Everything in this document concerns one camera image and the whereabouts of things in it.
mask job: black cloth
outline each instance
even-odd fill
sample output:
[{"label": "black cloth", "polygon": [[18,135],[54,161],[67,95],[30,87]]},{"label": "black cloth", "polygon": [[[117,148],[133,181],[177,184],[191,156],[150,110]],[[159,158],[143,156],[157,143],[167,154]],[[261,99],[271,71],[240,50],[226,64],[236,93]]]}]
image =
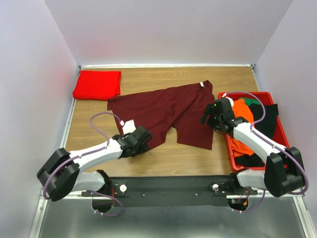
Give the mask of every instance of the black cloth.
[{"label": "black cloth", "polygon": [[244,167],[263,167],[265,165],[257,154],[234,157],[234,161],[237,165],[243,165]]},{"label": "black cloth", "polygon": [[[275,128],[278,116],[277,104],[273,104],[265,107],[265,117],[262,121],[255,124],[255,128],[266,135],[268,138],[273,139],[275,134]],[[261,105],[252,103],[249,105],[250,111],[253,114],[254,121],[259,120],[263,115],[263,109]],[[262,159],[257,155],[253,154],[243,155],[234,158],[235,163],[244,167],[263,167],[265,164]]]},{"label": "black cloth", "polygon": [[[268,138],[273,139],[277,123],[278,107],[277,104],[264,107],[265,118],[259,123],[255,124],[255,128],[266,135]],[[263,110],[261,105],[252,103],[249,108],[253,114],[254,121],[259,120],[262,117]]]}]

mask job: white knob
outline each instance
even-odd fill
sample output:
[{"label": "white knob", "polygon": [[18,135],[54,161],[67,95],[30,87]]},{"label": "white knob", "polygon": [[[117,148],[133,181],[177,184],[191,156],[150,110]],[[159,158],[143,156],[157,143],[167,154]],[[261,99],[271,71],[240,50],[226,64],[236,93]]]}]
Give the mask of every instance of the white knob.
[{"label": "white knob", "polygon": [[126,185],[123,184],[123,185],[120,186],[120,191],[121,192],[125,192],[126,190],[127,190],[127,186]]},{"label": "white knob", "polygon": [[215,184],[212,186],[212,189],[213,189],[213,191],[218,191],[218,190],[219,190],[219,185],[215,183]]}]

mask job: orange cloth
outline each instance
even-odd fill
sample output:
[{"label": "orange cloth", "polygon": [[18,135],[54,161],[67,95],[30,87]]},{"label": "orange cloth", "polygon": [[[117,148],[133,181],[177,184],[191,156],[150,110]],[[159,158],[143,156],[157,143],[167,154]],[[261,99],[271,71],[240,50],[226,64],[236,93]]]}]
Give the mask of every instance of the orange cloth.
[{"label": "orange cloth", "polygon": [[[232,109],[234,112],[234,116],[236,118],[243,117],[246,120],[248,120],[249,123],[254,122],[253,114],[250,111],[249,107],[244,103],[243,99],[239,99],[237,101],[234,101]],[[234,138],[231,138],[231,137],[230,137],[230,142],[231,142],[231,147],[232,147],[234,157],[254,154],[254,152],[248,146],[243,144],[242,142],[240,142]]]}]

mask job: white wall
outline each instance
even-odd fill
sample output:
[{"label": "white wall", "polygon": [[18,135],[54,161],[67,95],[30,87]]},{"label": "white wall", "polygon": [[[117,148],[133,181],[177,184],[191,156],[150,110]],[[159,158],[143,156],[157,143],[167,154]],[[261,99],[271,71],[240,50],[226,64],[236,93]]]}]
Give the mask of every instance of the white wall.
[{"label": "white wall", "polygon": [[0,5],[0,237],[28,237],[36,173],[59,146],[76,62],[42,0]]},{"label": "white wall", "polygon": [[80,65],[256,63],[292,0],[45,0]]},{"label": "white wall", "polygon": [[255,71],[260,90],[279,105],[291,146],[301,150],[310,179],[306,204],[317,225],[317,1],[294,0]]}]

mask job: red plastic bin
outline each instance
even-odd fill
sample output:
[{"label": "red plastic bin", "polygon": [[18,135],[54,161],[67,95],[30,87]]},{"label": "red plastic bin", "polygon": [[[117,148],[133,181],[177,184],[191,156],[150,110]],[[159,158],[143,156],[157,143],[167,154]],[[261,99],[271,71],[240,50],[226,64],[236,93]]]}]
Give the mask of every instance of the red plastic bin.
[{"label": "red plastic bin", "polygon": [[[269,92],[251,92],[252,94],[254,94],[264,105],[272,105],[274,104],[273,99],[270,95]],[[225,94],[224,92],[219,93],[218,94],[218,98],[221,98],[221,96]],[[239,98],[253,98],[252,96],[248,95],[248,94],[243,94],[243,93],[233,93],[228,95],[228,97],[232,98],[234,101],[238,100]],[[226,135],[226,144],[227,144],[227,149],[228,149],[228,154],[229,154],[229,161],[230,161],[230,166],[232,171],[238,171],[240,169],[244,169],[245,167],[239,164],[235,163],[234,160],[234,156],[233,156],[233,152],[232,152],[232,147],[231,147],[231,143],[229,140],[229,135]],[[277,117],[277,124],[276,124],[276,128],[275,128],[275,133],[274,133],[274,137],[273,140],[281,145],[285,145],[286,147],[289,148],[289,144],[284,132],[284,129],[282,127],[282,123],[279,119],[279,117]],[[250,167],[250,169],[252,170],[265,170],[265,166],[263,167]]]}]

